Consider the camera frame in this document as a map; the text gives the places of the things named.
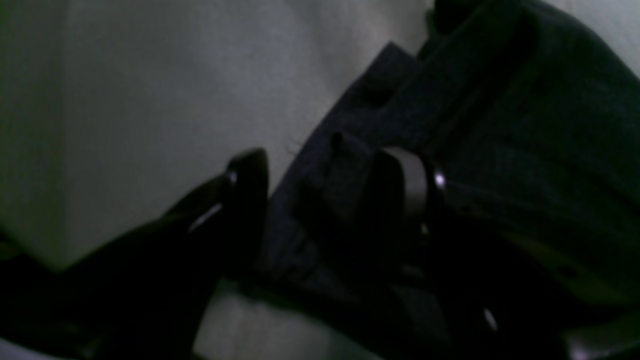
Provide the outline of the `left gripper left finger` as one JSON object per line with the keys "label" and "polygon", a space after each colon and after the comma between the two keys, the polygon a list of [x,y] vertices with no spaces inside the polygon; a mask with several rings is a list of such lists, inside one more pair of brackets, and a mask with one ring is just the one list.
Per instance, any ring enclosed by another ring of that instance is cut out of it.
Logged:
{"label": "left gripper left finger", "polygon": [[268,202],[266,151],[233,157],[165,214],[61,273],[1,264],[1,338],[75,360],[189,360],[218,281],[252,270]]}

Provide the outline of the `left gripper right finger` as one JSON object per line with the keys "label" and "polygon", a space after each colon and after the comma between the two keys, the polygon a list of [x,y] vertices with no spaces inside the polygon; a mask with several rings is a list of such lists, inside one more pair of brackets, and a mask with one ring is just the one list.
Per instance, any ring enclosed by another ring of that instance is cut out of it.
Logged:
{"label": "left gripper right finger", "polygon": [[541,241],[446,199],[443,171],[398,146],[366,180],[382,267],[426,275],[460,360],[637,360],[639,299]]}

